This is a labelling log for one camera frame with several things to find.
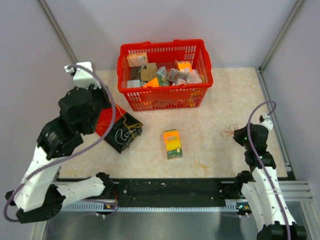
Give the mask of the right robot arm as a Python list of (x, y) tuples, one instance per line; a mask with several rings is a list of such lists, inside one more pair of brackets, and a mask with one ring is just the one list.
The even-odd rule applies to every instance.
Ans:
[(268, 128), (260, 124), (250, 123), (233, 131), (235, 142), (245, 148), (249, 170), (238, 173), (232, 185), (221, 187), (220, 195), (247, 200), (249, 209), (241, 206), (239, 212), (253, 215), (258, 240), (305, 240), (306, 228), (297, 224), (281, 191), (276, 163), (267, 150), (268, 136)]

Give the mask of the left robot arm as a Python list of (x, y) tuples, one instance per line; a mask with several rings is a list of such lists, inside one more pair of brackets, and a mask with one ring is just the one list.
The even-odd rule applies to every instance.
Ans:
[(15, 222), (47, 221), (69, 204), (91, 197), (106, 199), (113, 194), (113, 182), (104, 172), (66, 186), (53, 183), (62, 163), (76, 156), (75, 148), (84, 142), (82, 136), (96, 131), (103, 109), (112, 109), (107, 129), (111, 130), (116, 106), (108, 87), (74, 87), (58, 105), (59, 117), (42, 128), (21, 184), (5, 195), (7, 206), (18, 207)]

